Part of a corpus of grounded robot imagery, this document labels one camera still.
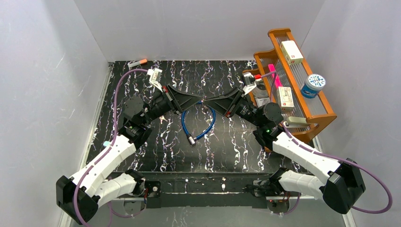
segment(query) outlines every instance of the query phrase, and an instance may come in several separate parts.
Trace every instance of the blue hose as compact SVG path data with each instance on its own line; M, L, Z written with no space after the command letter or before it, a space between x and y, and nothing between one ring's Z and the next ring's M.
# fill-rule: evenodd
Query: blue hose
M200 138L202 138L203 136L205 136L206 133L208 133L208 132L213 128L214 123L216 122L216 112L215 112L212 108L210 108L210 107L208 107L208 108L212 111L212 114L213 114L212 123L209 125L208 129L206 129L204 132L202 132L199 136L196 137L196 140L199 140ZM183 130L184 130L185 134L186 134L186 135L189 135L189 132L188 132L187 127L185 126L185 122L184 122L184 120L185 120L185 114L186 114L186 111L184 111L184 112L181 114L181 125L183 126Z

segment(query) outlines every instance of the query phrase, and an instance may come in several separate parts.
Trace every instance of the wooden rack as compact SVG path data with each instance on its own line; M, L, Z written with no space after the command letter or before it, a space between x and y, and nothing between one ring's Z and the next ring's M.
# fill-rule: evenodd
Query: wooden rack
M284 117L304 117L306 118L306 122L310 124L310 127L290 129L290 132L302 142L308 143L332 121L334 121L337 115L333 112L323 91L319 92L318 97L313 99L304 98L302 96L300 88L304 85L308 75L312 74L312 70L305 58L302 61L302 64L289 66L279 47L280 43L283 41L295 41L291 34L291 30L289 28L272 29L268 32L268 35L274 48L270 51L256 52L253 56L258 68L254 70L245 70L244 72L250 72L253 75L264 75L270 72L268 65L274 65L283 86L291 87L293 92L295 110L284 114ZM272 77L263 78L263 82L269 94L271 94L270 87L272 81ZM250 96L253 103L256 104L252 93L250 93ZM273 101L275 102L276 99L277 94L274 90Z

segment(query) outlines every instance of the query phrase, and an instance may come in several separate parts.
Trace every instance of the black marble table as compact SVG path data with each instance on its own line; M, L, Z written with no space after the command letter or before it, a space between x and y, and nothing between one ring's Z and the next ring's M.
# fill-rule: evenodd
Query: black marble table
M121 76L129 70L128 63L118 61L113 66L87 162L99 154L105 140L111 140L114 90ZM139 67L163 70L162 85L171 84L184 92L211 97L241 86L242 71L257 66L255 61L153 61ZM118 93L118 115L129 97L139 96L149 102L154 92L145 73L129 75ZM196 136L211 120L210 110L196 105L188 110L185 123L188 131ZM153 132L148 142L125 159L116 171L132 168L139 171L274 173L279 167L287 167L306 172L289 158L266 153L252 134L255 127L238 116L228 119L217 115L214 128L195 147L187 141L180 115L167 113L153 121L151 127Z

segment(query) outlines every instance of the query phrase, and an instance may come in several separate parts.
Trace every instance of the blue jar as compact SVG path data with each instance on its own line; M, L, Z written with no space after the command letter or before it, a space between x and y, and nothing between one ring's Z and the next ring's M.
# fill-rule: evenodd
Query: blue jar
M311 74L301 89L305 98L314 98L326 85L326 79L319 74Z

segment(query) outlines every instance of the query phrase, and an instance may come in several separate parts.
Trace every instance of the jar lid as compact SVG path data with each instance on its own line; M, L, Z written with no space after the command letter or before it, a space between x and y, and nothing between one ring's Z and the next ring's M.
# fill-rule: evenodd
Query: jar lid
M326 85L326 79L319 74L311 74L306 80L308 87L313 90L322 90Z

